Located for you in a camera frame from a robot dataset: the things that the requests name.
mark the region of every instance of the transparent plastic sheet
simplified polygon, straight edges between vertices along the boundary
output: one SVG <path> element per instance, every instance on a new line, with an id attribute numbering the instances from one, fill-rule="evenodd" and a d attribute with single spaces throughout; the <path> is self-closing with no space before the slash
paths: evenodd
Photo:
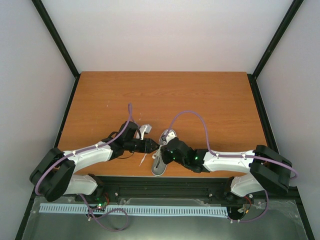
<path id="1" fill-rule="evenodd" d="M 121 232 L 108 232 L 96 222 L 88 221 L 85 214 L 39 213 L 40 203 L 47 203 L 44 197 L 36 197 L 26 225 L 23 240 L 212 240 L 212 239 L 259 239 L 259 240 L 306 240 L 296 203 L 288 200 L 271 200 L 267 214 L 251 223 L 230 224 L 228 219 L 217 217 L 144 217 L 130 216 L 129 227 Z M 83 204 L 73 197 L 61 197 L 55 203 Z M 152 199 L 121 198 L 120 205 L 158 205 L 158 206 L 217 206 L 209 205 L 199 199 Z M 262 213 L 266 203 L 255 200 L 244 220 Z M 119 228 L 125 222 L 124 216 L 112 215 L 101 223 Z"/>

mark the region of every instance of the brown wood surface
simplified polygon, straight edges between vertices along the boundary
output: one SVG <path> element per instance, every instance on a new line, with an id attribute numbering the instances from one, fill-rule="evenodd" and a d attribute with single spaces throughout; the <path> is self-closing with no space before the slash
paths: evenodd
<path id="1" fill-rule="evenodd" d="M 147 135 L 158 141 L 174 116 L 184 110 L 199 113 L 216 151 L 238 152 L 266 144 L 245 72 L 82 72 L 59 142 L 62 151 L 83 148 L 118 131 L 128 119 L 127 105 Z M 206 148 L 205 131 L 194 115 L 181 115 L 173 129 L 192 148 Z M 153 176 L 152 155 L 97 163 L 78 172 L 100 176 Z M 164 177 L 230 177 L 241 173 L 194 173 L 172 162 Z"/>

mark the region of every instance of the gray floor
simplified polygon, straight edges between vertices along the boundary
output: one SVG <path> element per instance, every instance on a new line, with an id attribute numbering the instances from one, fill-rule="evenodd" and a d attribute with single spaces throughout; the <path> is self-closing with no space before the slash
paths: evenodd
<path id="1" fill-rule="evenodd" d="M 307 239 L 294 202 L 272 201 L 267 214 L 252 223 L 230 223 L 215 217 L 145 217 L 130 216 L 129 227 L 121 232 L 104 230 L 83 214 L 37 213 L 35 201 L 24 240 L 301 240 Z M 257 216 L 261 209 L 252 206 L 246 219 Z M 119 228 L 124 216 L 101 220 L 108 227 Z"/>

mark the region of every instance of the gray shoe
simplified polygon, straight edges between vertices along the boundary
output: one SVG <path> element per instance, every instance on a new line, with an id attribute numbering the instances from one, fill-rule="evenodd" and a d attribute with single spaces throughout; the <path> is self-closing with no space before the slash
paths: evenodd
<path id="1" fill-rule="evenodd" d="M 167 134 L 168 129 L 164 130 L 164 132 L 161 134 L 160 139 L 159 139 L 159 149 L 155 152 L 155 154 L 152 155 L 153 164 L 151 167 L 151 172 L 153 175 L 159 177 L 163 175 L 166 171 L 167 165 L 164 163 L 161 157 L 161 151 L 160 148 L 163 145 L 167 145 L 167 142 L 163 140 L 163 137 Z M 174 133 L 175 136 L 177 136 L 176 132 L 172 129 L 170 129 L 169 133 Z"/>

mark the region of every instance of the white wall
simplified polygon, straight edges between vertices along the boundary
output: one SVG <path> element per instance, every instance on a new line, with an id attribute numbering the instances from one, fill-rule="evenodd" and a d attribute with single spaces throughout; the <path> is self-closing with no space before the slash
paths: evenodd
<path id="1" fill-rule="evenodd" d="M 304 1 L 258 78 L 280 153 L 320 239 L 320 1 Z"/>
<path id="2" fill-rule="evenodd" d="M 292 0 L 43 0 L 79 71 L 252 73 Z"/>
<path id="3" fill-rule="evenodd" d="M 74 78 L 32 2 L 0 3 L 0 239 L 14 239 L 29 175 L 53 147 Z"/>

